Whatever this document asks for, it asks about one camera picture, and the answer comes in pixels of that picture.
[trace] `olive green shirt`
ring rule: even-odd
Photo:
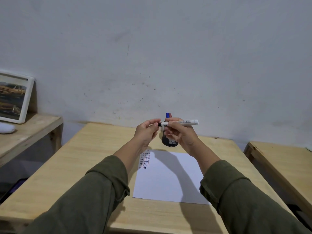
[[[207,170],[199,189],[217,210],[229,233],[311,234],[226,161],[218,161]],[[23,234],[101,234],[111,213],[129,194],[123,162],[115,156],[106,157]]]

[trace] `white mouse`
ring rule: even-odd
[[[15,126],[0,122],[0,134],[10,134],[15,131]]]

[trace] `white paper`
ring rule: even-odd
[[[203,175],[186,153],[146,150],[140,156],[133,197],[210,204],[199,192]]]

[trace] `light wood desk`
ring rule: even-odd
[[[306,148],[251,141],[244,153],[259,161],[312,219],[312,152]]]
[[[0,219],[23,223],[33,221],[47,211],[88,169],[128,142],[134,132],[135,128],[87,124],[0,206]],[[220,158],[234,165],[289,211],[232,140],[200,138]],[[174,148],[163,145],[159,136],[150,143],[150,148],[184,152],[180,145]],[[138,160],[129,176],[131,192],[137,167]],[[211,205],[144,200],[132,198],[132,194],[114,211],[109,226],[113,231],[123,232],[227,233],[221,217]]]
[[[61,147],[63,125],[61,117],[29,113],[24,124],[13,125],[17,129],[16,132],[0,134],[0,167],[49,133],[54,152]]]

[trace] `white picture frame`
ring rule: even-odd
[[[0,120],[25,122],[34,81],[27,75],[0,70]]]

